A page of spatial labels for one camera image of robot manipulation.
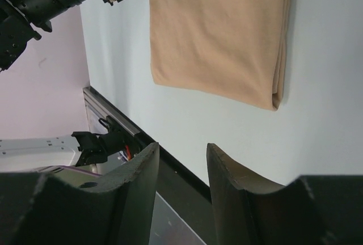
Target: table surface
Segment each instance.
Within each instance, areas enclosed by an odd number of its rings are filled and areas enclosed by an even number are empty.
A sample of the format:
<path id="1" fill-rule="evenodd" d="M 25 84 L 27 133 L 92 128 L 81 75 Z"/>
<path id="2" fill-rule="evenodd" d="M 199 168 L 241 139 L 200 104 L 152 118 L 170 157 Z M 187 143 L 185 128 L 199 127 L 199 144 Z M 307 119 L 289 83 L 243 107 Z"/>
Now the table surface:
<path id="1" fill-rule="evenodd" d="M 282 184 L 363 174 L 363 0 L 292 0 L 277 112 L 155 85 L 149 0 L 81 12 L 91 85 L 207 184 L 208 142 Z"/>

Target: red wire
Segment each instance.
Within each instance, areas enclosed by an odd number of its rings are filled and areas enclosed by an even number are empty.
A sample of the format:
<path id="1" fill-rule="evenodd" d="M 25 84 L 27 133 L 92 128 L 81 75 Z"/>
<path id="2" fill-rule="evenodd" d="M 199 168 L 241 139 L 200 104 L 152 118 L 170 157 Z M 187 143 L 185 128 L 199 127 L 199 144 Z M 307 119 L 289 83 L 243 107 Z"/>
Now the red wire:
<path id="1" fill-rule="evenodd" d="M 129 161 L 131 160 L 131 152 L 130 152 L 130 148 L 128 145 L 126 145 L 126 153 L 127 153 L 127 157 L 129 159 Z"/>

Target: pink wall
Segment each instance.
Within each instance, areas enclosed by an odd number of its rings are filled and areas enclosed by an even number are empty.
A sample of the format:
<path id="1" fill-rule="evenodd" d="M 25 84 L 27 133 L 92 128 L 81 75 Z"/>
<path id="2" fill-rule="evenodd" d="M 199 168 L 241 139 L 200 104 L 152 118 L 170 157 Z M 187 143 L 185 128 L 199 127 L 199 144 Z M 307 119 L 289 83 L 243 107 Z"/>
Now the pink wall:
<path id="1" fill-rule="evenodd" d="M 0 139 L 55 137 L 88 130 L 82 89 L 89 85 L 79 7 L 52 20 L 53 32 L 0 73 Z"/>

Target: beige cloth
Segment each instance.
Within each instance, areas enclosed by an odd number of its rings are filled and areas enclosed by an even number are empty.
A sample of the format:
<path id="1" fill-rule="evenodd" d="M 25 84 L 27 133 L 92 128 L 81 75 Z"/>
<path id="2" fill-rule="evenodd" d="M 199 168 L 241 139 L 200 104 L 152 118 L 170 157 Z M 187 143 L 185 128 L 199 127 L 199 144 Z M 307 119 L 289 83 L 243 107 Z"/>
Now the beige cloth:
<path id="1" fill-rule="evenodd" d="M 150 0 L 154 82 L 276 110 L 289 1 Z"/>

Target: folded towel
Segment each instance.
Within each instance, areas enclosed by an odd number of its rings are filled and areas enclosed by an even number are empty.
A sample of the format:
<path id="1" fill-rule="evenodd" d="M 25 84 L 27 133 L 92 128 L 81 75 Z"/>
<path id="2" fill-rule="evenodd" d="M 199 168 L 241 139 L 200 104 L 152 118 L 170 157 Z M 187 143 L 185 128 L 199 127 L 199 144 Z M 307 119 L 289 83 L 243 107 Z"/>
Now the folded towel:
<path id="1" fill-rule="evenodd" d="M 154 82 L 276 110 L 289 2 L 150 0 Z"/>

